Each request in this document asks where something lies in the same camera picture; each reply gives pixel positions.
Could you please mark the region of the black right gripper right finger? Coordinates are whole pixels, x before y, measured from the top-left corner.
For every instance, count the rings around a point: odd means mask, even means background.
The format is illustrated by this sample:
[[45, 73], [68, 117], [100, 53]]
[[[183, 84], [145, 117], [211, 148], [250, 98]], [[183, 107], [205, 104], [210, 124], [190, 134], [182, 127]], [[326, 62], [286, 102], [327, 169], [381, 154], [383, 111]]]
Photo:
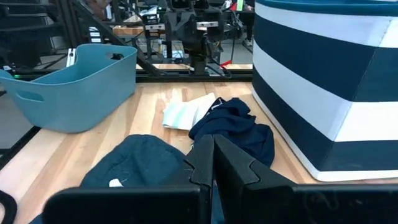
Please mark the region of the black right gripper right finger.
[[398, 184], [296, 184], [215, 136], [226, 224], [398, 224]]

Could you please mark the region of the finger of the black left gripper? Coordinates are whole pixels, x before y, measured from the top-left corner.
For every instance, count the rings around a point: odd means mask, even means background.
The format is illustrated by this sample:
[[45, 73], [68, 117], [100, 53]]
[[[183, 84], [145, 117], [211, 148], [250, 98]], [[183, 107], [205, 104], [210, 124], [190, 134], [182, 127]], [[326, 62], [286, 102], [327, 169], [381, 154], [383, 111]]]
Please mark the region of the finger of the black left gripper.
[[185, 40], [186, 12], [166, 12], [164, 15], [166, 40]]
[[187, 19], [185, 23], [185, 41], [186, 42], [199, 42], [201, 39], [201, 31], [198, 30], [197, 16], [194, 12], [186, 12]]

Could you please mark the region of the white green striped cloth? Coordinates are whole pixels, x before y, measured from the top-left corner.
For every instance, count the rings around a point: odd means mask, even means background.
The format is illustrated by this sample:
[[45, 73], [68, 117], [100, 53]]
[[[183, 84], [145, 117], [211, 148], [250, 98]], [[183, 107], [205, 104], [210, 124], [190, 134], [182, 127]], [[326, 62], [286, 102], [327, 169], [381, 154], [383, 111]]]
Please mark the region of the white green striped cloth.
[[162, 125], [165, 128], [191, 130], [215, 102], [214, 93], [186, 102], [172, 101], [163, 110]]

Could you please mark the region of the plain navy cloth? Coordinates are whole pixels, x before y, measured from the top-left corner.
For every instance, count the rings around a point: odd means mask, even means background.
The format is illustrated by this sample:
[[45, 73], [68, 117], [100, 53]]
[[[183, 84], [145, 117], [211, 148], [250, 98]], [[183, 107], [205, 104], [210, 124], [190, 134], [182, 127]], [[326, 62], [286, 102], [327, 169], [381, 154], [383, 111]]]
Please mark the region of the plain navy cloth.
[[204, 117], [191, 130], [189, 138], [198, 141], [204, 135], [219, 134], [270, 167], [274, 161], [274, 135], [270, 126], [257, 124], [250, 108], [239, 98], [217, 98]]

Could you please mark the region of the person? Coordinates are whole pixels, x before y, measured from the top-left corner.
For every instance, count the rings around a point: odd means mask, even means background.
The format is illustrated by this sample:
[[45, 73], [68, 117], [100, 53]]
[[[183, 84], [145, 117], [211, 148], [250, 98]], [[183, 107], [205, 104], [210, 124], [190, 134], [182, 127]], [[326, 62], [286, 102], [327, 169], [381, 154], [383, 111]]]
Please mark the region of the person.
[[254, 12], [245, 12], [239, 16], [242, 23], [246, 26], [246, 38], [243, 43], [248, 47], [252, 46], [254, 15]]

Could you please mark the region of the wooden workbench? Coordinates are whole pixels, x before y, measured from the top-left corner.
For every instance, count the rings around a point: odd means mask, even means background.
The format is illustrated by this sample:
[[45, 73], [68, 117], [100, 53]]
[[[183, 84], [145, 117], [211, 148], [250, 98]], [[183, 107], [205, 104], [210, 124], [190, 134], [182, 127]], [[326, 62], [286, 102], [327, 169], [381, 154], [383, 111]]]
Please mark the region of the wooden workbench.
[[[126, 25], [126, 23], [136, 23], [136, 25]], [[124, 25], [113, 27], [113, 33], [116, 35], [138, 35], [143, 31], [142, 20], [137, 15], [133, 15], [124, 20]]]

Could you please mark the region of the navy white striped fabric basket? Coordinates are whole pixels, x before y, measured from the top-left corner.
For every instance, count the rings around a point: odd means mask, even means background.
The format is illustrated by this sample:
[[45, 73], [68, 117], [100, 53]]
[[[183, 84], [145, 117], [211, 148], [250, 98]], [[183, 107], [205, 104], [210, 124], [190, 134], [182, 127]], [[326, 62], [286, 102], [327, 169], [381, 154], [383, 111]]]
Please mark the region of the navy white striped fabric basket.
[[253, 95], [311, 176], [398, 177], [398, 0], [256, 0]]

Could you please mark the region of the teal plastic tub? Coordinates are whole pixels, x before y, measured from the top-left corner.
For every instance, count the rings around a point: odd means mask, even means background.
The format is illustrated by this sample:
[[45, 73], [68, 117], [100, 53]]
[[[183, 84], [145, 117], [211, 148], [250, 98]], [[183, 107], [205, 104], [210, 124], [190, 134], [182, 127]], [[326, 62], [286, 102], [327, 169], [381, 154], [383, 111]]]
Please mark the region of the teal plastic tub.
[[134, 47], [82, 44], [76, 48], [73, 65], [30, 82], [0, 70], [0, 83], [32, 125], [80, 133], [102, 122], [134, 94], [136, 63]]

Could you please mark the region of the black clothes hanger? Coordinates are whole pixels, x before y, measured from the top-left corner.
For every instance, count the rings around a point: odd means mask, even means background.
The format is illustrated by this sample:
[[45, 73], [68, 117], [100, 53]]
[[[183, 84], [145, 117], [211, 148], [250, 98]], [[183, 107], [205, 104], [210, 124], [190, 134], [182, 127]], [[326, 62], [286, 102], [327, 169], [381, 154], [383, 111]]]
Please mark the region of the black clothes hanger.
[[4, 207], [4, 218], [1, 224], [13, 224], [17, 215], [17, 203], [15, 199], [0, 190], [0, 204]]

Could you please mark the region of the dark metal rack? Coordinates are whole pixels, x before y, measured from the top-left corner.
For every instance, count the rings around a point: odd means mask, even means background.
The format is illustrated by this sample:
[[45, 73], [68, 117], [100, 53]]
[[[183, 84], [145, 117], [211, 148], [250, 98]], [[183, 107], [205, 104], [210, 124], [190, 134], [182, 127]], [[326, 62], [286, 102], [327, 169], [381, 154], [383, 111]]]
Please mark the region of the dark metal rack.
[[66, 47], [57, 0], [0, 0], [0, 67], [35, 68]]

